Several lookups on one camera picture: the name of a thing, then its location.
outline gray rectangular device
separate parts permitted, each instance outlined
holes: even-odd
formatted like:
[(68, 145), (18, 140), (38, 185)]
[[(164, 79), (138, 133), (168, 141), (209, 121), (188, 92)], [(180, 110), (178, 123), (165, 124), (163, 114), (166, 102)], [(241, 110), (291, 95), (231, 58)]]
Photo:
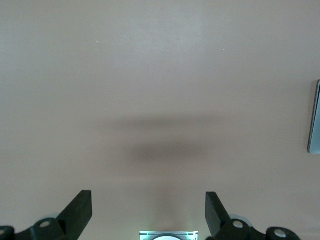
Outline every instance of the gray rectangular device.
[(320, 154), (320, 80), (316, 86), (312, 123), (308, 143), (308, 152), (311, 154)]

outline black metal part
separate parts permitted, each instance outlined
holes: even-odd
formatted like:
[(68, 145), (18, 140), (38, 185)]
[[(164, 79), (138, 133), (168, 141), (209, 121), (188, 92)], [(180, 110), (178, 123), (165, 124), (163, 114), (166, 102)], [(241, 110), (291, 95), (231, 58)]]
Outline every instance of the black metal part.
[(0, 226), (0, 240), (77, 240), (91, 217), (91, 191), (83, 190), (57, 218), (40, 220), (17, 234), (12, 226)]
[(215, 192), (206, 193), (205, 219), (211, 233), (207, 240), (300, 240), (283, 227), (270, 227), (263, 234), (242, 220), (231, 219)]

